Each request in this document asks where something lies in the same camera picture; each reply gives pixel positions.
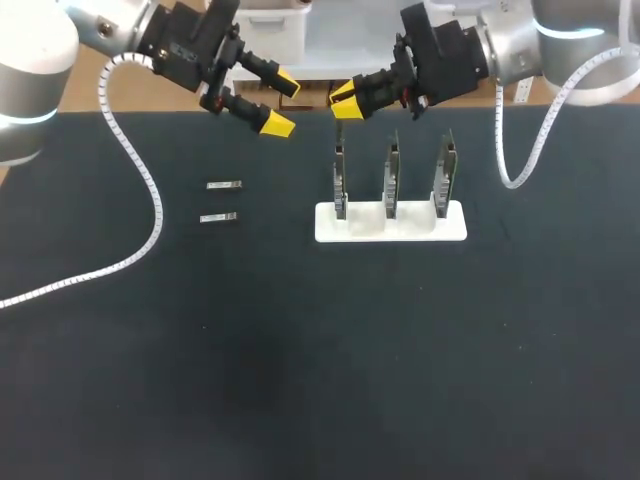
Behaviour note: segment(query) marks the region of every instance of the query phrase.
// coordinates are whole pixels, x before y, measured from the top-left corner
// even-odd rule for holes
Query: metal piece
[[[533,89],[533,77],[525,78],[518,82],[516,94],[513,97],[514,103],[528,103],[531,90]]]
[[[529,1],[518,2],[508,12],[485,9],[479,17],[481,42],[489,44],[489,70],[499,85],[510,85],[542,73],[538,31]]]
[[[458,151],[453,141],[453,134],[449,132],[442,137],[433,183],[433,204],[438,218],[447,218],[457,168]]]
[[[237,212],[203,215],[200,217],[200,223],[232,222],[235,220],[238,220]]]
[[[233,182],[209,182],[207,190],[240,190],[242,188],[242,180]]]
[[[333,163],[333,203],[337,219],[346,220],[349,196],[347,195],[343,124],[339,120],[336,122],[336,159]]]
[[[388,220],[396,220],[398,216],[398,198],[400,196],[400,148],[398,132],[389,149],[389,156],[384,164],[384,208]]]
[[[136,51],[157,0],[57,0],[78,29],[80,42],[113,57]]]

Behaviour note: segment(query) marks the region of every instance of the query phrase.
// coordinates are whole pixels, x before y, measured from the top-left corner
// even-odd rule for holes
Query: black cloth
[[[163,194],[139,264],[0,311],[0,478],[595,480],[640,475],[636,107],[568,109],[517,192],[490,110],[346,128],[352,200],[460,153],[456,244],[319,245],[334,123],[290,141],[206,114],[120,115]],[[544,111],[506,115],[512,175]],[[241,179],[242,192],[206,192]],[[237,211],[228,225],[199,216]],[[148,193],[96,114],[0,189],[4,298],[133,253]]]

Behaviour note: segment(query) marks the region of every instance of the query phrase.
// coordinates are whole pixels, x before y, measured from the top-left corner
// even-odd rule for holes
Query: robotic arm
[[[257,133],[288,137],[295,125],[224,86],[236,63],[293,97],[300,85],[277,63],[245,51],[233,19],[240,0],[205,13],[157,0],[0,0],[0,166],[35,158],[83,43],[110,57],[137,52],[154,72],[196,92],[216,115],[228,110]]]
[[[631,0],[640,7],[640,0]],[[332,95],[337,118],[367,119],[396,101],[414,119],[429,106],[472,92],[487,77],[506,86],[544,75],[552,90],[584,62],[618,47],[620,0],[511,0],[508,11],[487,9],[478,25],[457,21],[433,28],[423,4],[402,10],[389,70],[359,75]],[[635,8],[640,20],[640,8]],[[640,62],[617,58],[587,75],[569,95],[577,105],[600,105],[640,84]]]

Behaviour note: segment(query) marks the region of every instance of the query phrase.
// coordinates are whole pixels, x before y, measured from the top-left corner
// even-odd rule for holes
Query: white stand
[[[460,202],[449,204],[446,219],[437,218],[431,201],[398,202],[396,220],[387,220],[383,202],[349,202],[347,220],[336,218],[333,203],[316,206],[319,243],[461,242],[466,238]]]

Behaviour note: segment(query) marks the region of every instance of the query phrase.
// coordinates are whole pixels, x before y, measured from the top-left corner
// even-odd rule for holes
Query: white bin
[[[311,4],[292,9],[238,10],[236,22],[246,43],[245,50],[282,65],[301,63],[310,11]]]

